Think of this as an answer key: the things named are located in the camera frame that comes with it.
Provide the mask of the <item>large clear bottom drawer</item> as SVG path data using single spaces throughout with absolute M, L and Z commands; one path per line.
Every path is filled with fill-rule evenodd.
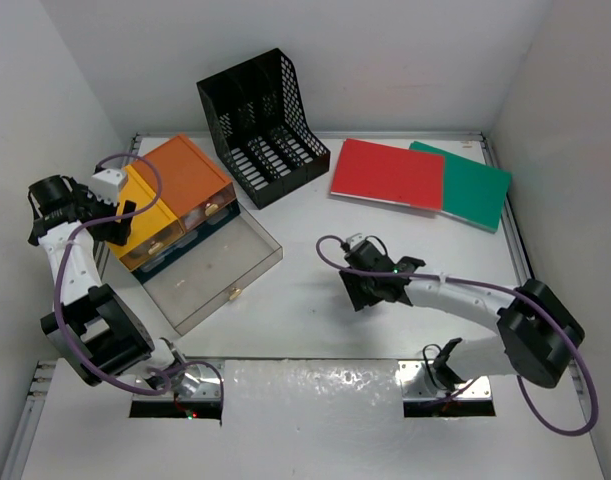
M 133 272 L 183 336 L 283 259 L 282 246 L 239 205 Z

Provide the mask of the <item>red notebook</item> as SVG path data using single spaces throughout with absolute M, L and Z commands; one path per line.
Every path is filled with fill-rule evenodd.
M 438 154 L 347 139 L 338 156 L 330 193 L 440 211 L 444 167 L 445 160 Z

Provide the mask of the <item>green notebook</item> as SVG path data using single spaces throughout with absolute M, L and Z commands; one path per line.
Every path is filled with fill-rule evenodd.
M 511 183 L 511 174 L 415 141 L 410 150 L 444 159 L 442 211 L 470 225 L 496 232 Z

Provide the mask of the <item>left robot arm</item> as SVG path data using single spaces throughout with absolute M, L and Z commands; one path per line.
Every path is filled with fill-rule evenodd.
M 121 169 L 98 169 L 88 184 L 54 175 L 28 188 L 33 225 L 29 243 L 47 257 L 60 297 L 41 318 L 46 337 L 90 386 L 125 373 L 145 384 L 133 393 L 179 396 L 190 384 L 183 355 L 168 340 L 153 339 L 141 320 L 107 284 L 97 269 L 94 246 L 125 245 L 134 202 L 120 201 L 128 182 Z

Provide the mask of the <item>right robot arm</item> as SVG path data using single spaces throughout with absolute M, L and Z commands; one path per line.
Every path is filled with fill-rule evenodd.
M 572 358 L 565 344 L 580 345 L 585 333 L 544 283 L 530 279 L 505 294 L 489 287 L 474 287 L 439 280 L 416 279 L 424 261 L 404 256 L 394 262 L 370 240 L 343 242 L 349 265 L 340 277 L 355 310 L 380 302 L 424 307 L 483 326 L 490 338 L 450 339 L 421 371 L 425 397 L 451 393 L 472 378 L 518 375 L 543 388 L 553 389 Z

